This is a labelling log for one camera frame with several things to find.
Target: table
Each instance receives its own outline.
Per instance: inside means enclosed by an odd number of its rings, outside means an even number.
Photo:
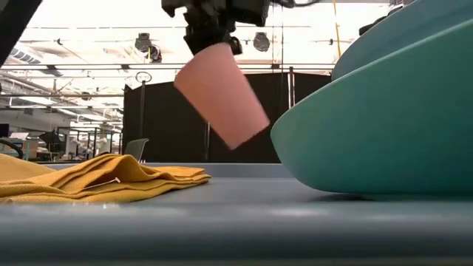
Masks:
[[[459,265],[470,202],[373,202],[281,165],[207,164],[207,185],[130,204],[0,208],[0,262],[23,265]]]

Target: folded cloth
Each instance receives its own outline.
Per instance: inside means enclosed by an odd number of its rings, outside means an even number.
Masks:
[[[0,202],[133,202],[210,179],[201,168],[152,168],[116,154],[59,171],[0,154],[0,169]]]

